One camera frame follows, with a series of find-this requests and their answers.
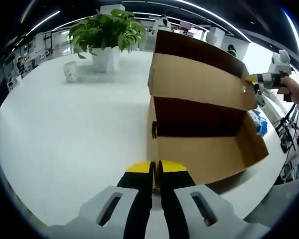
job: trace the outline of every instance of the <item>white tabletop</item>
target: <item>white tabletop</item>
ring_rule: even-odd
[[[83,203],[146,160],[151,57],[124,52],[113,74],[91,74],[90,57],[53,59],[30,72],[1,106],[2,169],[23,203],[48,226],[74,219]],[[86,77],[67,84],[63,65],[73,60]],[[265,142],[268,157],[213,185],[240,218],[265,197],[286,159],[271,124]],[[162,218],[161,209],[155,207],[151,217]],[[157,234],[163,224],[150,218],[149,227]]]

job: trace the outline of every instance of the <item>open cardboard box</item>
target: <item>open cardboard box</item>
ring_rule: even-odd
[[[246,66],[200,40],[159,31],[149,75],[147,159],[212,183],[268,155],[247,113],[257,107]]]

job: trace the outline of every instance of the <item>ceiling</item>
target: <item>ceiling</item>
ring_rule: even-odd
[[[247,30],[266,37],[267,41],[264,41],[247,34],[252,41],[258,44],[277,51],[279,48],[268,42],[268,39],[271,39],[299,55],[293,32],[281,8],[282,6],[285,8],[290,17],[297,23],[296,26],[299,29],[299,3],[296,10],[296,6],[291,4],[290,1],[289,3],[279,3],[280,1],[278,0],[186,1],[215,13],[242,32]],[[38,27],[28,37],[31,37],[36,32],[52,30],[69,21],[93,15],[96,13],[96,9],[99,9],[102,5],[121,2],[128,11],[155,14],[165,13],[168,16],[204,25],[206,28],[217,26],[225,29],[228,35],[246,40],[220,19],[177,0],[18,0],[10,1],[9,3],[0,2],[0,16],[3,16],[0,17],[0,57],[7,52],[11,52],[11,49],[24,34],[58,10],[61,11],[60,14]],[[293,65],[299,69],[297,60],[292,59]]]

